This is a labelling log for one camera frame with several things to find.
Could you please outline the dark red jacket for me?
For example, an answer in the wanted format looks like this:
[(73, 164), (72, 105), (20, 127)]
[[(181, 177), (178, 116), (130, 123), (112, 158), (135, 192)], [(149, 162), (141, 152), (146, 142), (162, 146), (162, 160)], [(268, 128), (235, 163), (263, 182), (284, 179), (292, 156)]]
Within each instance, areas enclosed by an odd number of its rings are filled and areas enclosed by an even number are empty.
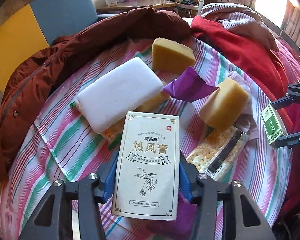
[(47, 98), (72, 74), (128, 38), (181, 42), (190, 35), (189, 24), (175, 12), (139, 8), (98, 21), (75, 35), (61, 36), (26, 59), (11, 75), (0, 105), (0, 181), (7, 179)]

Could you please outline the yellow sponge block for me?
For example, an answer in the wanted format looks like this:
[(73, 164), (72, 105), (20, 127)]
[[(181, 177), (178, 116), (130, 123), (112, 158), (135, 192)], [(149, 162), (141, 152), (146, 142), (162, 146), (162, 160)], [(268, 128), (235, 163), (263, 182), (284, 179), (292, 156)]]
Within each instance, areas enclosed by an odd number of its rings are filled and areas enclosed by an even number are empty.
[(152, 70), (182, 74), (195, 64), (193, 50), (166, 38), (156, 38), (152, 44)]
[(236, 81), (226, 78), (202, 105), (199, 116), (207, 126), (223, 132), (236, 122), (248, 100), (249, 93)]

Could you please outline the red cloth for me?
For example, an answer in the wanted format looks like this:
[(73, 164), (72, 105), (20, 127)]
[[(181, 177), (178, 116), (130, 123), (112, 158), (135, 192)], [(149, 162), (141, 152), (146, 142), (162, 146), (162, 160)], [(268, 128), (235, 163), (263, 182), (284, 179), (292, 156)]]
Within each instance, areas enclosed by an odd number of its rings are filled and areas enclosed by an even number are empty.
[[(274, 101), (287, 91), (288, 77), (279, 58), (262, 44), (249, 37), (227, 31), (220, 23), (195, 16), (191, 34), (215, 48), (224, 57), (247, 73)], [(300, 213), (300, 147), (292, 150), (292, 169), (287, 193), (279, 218)]]

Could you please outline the grey yellow blue chair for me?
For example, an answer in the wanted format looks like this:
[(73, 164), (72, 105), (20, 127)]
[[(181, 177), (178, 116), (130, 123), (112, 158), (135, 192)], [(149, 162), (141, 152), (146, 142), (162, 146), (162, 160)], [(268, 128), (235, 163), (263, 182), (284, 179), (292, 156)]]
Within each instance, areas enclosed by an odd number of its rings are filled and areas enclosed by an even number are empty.
[(0, 91), (31, 55), (97, 20), (92, 0), (34, 0), (18, 10), (0, 27)]

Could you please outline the white ointment box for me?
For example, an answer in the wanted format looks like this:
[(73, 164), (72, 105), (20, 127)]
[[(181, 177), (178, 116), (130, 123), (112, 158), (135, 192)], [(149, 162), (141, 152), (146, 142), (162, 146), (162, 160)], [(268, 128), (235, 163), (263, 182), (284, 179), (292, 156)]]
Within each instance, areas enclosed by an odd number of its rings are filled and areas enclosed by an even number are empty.
[(178, 116), (128, 112), (111, 213), (136, 219), (175, 220), (179, 161)]

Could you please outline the white rectangular sponge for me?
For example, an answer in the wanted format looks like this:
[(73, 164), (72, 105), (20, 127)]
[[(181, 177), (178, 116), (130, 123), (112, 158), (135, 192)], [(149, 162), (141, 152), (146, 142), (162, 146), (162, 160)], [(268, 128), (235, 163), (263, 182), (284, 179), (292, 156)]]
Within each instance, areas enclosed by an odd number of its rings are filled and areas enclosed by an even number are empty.
[(135, 57), (79, 92), (82, 115), (102, 133), (163, 90), (164, 85), (142, 59)]

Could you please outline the wooden desk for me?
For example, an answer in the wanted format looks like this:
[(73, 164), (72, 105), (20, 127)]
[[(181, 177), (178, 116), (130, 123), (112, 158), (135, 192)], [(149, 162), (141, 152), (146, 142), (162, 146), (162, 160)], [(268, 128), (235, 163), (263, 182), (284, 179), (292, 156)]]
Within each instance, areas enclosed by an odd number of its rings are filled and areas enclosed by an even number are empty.
[(102, 8), (97, 8), (96, 12), (97, 14), (115, 14), (139, 8), (164, 9), (175, 6), (175, 2), (166, 0), (136, 0), (132, 2), (119, 2), (111, 7), (107, 5)]

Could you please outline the pink striped garment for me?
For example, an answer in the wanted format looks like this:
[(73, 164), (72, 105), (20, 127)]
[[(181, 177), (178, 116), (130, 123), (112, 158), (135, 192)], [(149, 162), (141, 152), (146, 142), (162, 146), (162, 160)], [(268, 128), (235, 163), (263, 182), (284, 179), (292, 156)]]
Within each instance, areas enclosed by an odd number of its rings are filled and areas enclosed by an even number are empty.
[(279, 48), (271, 30), (253, 9), (236, 3), (210, 3), (203, 6), (200, 16), (220, 23), (227, 31), (255, 39), (269, 50)]

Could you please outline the yellow sponge block near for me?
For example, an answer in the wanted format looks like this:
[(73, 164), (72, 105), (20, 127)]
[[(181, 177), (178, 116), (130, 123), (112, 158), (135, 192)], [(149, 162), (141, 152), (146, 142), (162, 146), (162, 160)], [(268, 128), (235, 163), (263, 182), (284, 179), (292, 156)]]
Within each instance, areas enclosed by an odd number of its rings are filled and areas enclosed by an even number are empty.
[(236, 122), (248, 100), (249, 93), (236, 81), (226, 78), (202, 105), (199, 116), (207, 126), (223, 132)]

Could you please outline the small green medicine box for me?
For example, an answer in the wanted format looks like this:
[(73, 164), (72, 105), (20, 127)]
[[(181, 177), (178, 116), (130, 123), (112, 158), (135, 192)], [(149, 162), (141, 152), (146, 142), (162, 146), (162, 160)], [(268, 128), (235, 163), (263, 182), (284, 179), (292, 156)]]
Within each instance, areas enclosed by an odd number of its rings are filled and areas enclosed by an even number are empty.
[(266, 130), (268, 142), (271, 146), (275, 147), (275, 141), (279, 137), (288, 135), (285, 124), (277, 110), (271, 104), (268, 104), (261, 111), (260, 115)]

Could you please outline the yellow sponge block far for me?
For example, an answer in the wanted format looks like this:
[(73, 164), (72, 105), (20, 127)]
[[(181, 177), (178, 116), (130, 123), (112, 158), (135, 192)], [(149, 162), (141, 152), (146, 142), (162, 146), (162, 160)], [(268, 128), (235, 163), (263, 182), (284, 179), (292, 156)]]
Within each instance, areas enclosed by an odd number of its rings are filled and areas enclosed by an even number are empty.
[(152, 44), (152, 70), (182, 74), (195, 64), (193, 50), (166, 38), (156, 38)]

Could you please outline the striped bed sheet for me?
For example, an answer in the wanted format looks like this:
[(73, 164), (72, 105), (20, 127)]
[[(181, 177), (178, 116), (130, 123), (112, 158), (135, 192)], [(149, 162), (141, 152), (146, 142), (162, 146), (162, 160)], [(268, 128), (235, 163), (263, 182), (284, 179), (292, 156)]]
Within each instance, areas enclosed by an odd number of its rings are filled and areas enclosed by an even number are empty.
[[(211, 46), (196, 38), (186, 41), (196, 57), (198, 74), (210, 85), (237, 71), (251, 90), (258, 139), (249, 141), (225, 181), (240, 180), (270, 224), (279, 215), (292, 167), (292, 152), (268, 144), (260, 113), (269, 103), (261, 88)], [(17, 239), (35, 206), (56, 179), (76, 181), (110, 158), (108, 143), (96, 134), (70, 104), (78, 93), (134, 57), (151, 65), (152, 41), (129, 40), (102, 53), (54, 92), (32, 123), (9, 172), (0, 183), (0, 236)]]

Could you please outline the cracker packet clear wrapper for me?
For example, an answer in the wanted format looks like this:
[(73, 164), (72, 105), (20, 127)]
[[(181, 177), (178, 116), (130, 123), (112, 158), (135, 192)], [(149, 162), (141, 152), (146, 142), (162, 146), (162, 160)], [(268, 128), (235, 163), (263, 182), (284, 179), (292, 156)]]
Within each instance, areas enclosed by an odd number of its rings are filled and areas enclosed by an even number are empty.
[(249, 136), (232, 126), (224, 132), (211, 132), (187, 157), (199, 173), (220, 181), (233, 166)]

